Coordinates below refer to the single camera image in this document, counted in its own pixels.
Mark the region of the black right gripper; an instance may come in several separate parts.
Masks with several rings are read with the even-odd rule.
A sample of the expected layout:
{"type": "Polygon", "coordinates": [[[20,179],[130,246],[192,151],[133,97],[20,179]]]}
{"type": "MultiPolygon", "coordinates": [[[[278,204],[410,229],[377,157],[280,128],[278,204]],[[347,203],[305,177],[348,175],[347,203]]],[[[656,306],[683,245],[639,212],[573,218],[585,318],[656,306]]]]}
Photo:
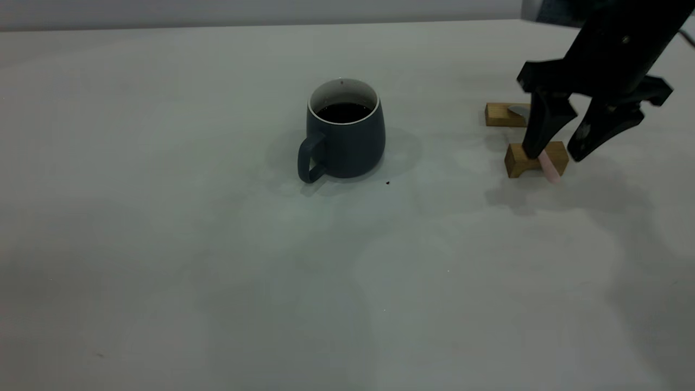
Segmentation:
{"type": "Polygon", "coordinates": [[[577,117],[571,94],[596,98],[567,146],[575,162],[638,126],[641,101],[665,103],[672,87],[649,71],[692,13],[692,1],[524,1],[523,20],[579,29],[562,59],[526,62],[518,76],[532,92],[528,158],[577,117]]]}

